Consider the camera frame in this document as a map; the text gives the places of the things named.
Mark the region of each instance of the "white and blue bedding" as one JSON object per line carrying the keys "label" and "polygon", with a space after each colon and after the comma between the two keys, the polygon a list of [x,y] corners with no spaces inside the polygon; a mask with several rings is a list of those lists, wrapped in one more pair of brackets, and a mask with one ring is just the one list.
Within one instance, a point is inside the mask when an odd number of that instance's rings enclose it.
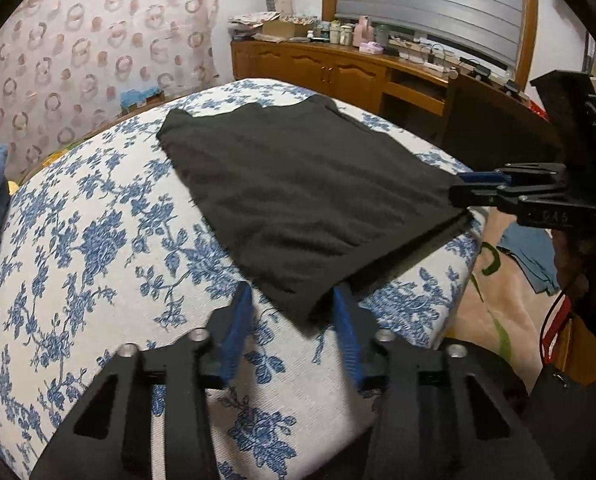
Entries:
{"label": "white and blue bedding", "polygon": [[[28,478],[60,421],[125,342],[170,344],[229,302],[241,276],[158,147],[171,108],[194,115],[297,103],[312,92],[241,80],[153,108],[59,158],[12,197],[0,244],[0,455]],[[359,108],[340,110],[447,171],[461,164]],[[430,346],[456,307],[483,219],[363,301],[384,328]],[[345,377],[335,332],[298,332],[255,295],[235,384],[209,392],[225,479],[298,479],[366,430],[375,399]],[[163,387],[153,470],[163,472]]]}

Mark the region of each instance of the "black cloth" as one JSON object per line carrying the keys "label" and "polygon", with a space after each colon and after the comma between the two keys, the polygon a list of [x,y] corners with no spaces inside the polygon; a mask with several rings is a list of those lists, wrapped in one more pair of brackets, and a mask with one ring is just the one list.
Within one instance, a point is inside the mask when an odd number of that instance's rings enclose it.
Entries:
{"label": "black cloth", "polygon": [[208,117],[171,110],[158,140],[243,275],[297,323],[336,283],[364,290],[470,218],[449,203],[458,177],[324,96]]}

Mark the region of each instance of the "wooden desk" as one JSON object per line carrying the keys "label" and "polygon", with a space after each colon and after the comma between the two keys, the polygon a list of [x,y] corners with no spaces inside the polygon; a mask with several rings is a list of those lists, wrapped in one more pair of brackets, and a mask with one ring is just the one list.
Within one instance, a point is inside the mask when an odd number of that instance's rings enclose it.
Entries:
{"label": "wooden desk", "polygon": [[268,77],[309,88],[379,114],[383,95],[443,114],[448,79],[435,70],[351,46],[233,41],[236,79]]}

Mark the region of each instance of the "bed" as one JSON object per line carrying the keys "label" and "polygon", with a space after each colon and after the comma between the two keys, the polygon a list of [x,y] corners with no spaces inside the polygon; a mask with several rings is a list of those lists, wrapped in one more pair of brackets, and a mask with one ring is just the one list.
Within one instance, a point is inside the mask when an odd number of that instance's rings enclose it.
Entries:
{"label": "bed", "polygon": [[[125,342],[170,344],[228,303],[238,269],[177,179],[155,134],[172,108],[222,114],[290,105],[312,92],[241,80],[163,104],[73,148],[12,197],[0,244],[0,455],[21,478],[97,371]],[[341,110],[447,171],[464,167],[359,108]],[[384,328],[432,346],[468,281],[484,217],[363,301]],[[226,479],[302,478],[373,421],[375,396],[345,377],[332,329],[298,332],[255,297],[235,384],[209,392]],[[163,479],[163,387],[152,402],[155,479]]]}

